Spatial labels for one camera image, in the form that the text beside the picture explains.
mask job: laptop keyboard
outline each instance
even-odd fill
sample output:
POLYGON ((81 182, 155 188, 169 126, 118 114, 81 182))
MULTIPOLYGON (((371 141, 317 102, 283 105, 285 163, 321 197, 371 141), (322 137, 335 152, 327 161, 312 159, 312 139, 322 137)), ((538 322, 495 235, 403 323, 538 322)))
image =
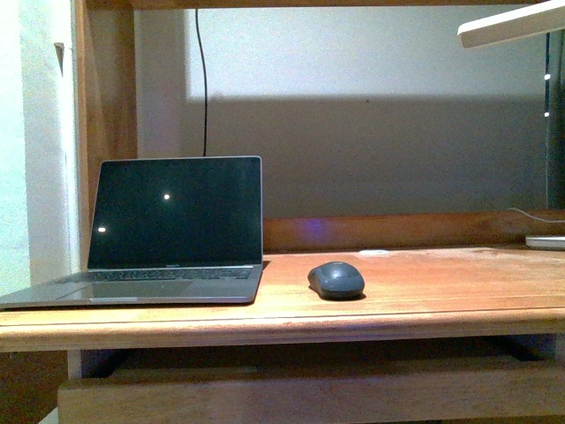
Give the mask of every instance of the laptop keyboard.
POLYGON ((91 273, 96 281, 128 280, 246 280, 251 268, 136 269, 91 273))

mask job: laptop screen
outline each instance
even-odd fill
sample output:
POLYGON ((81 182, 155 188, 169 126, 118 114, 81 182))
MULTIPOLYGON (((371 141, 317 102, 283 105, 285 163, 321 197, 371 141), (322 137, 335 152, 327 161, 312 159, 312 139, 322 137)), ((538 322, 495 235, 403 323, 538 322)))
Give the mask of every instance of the laptop screen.
POLYGON ((108 161, 89 269, 261 264, 258 156, 108 161))

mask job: white cable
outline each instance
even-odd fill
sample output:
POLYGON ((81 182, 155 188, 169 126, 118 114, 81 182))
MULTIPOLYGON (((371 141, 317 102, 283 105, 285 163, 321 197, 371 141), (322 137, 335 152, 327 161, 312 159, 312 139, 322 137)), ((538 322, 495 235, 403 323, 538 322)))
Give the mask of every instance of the white cable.
POLYGON ((529 218, 535 220, 535 221, 541 221, 542 223, 565 223, 565 219, 545 219, 545 218, 540 218, 539 216, 534 216, 534 215, 530 215, 527 212, 524 212, 521 209, 518 208, 508 208, 507 210, 515 210, 516 212, 520 212, 522 215, 526 215, 529 218))

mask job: wooden shelf frame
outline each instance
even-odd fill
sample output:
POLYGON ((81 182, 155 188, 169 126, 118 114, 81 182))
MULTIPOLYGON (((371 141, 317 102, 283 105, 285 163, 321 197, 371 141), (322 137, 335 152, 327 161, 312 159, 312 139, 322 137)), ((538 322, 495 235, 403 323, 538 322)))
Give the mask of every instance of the wooden shelf frame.
MULTIPOLYGON (((220 7, 428 6, 533 4, 515 0, 75 0, 79 120, 81 264, 87 263, 90 223, 100 163, 138 155, 134 10, 220 7)), ((553 212, 555 219, 565 213, 553 212)), ((516 243, 525 234, 565 227, 539 225, 507 212, 321 218, 333 225, 326 245, 305 239, 304 220, 265 222, 266 251, 340 250, 360 246, 453 246, 516 243)))

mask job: black cable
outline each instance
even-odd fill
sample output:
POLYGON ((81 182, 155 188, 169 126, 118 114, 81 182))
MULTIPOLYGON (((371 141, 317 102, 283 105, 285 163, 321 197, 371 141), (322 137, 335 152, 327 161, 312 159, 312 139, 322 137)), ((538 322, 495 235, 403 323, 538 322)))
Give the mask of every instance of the black cable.
POLYGON ((198 46, 200 48, 200 58, 202 59, 202 74, 204 75, 204 151, 206 156, 207 134, 208 134, 208 81, 206 74, 206 61, 204 60, 204 49, 202 48, 202 40, 200 39, 200 25, 198 23, 198 9, 196 9, 196 35, 198 37, 198 46))

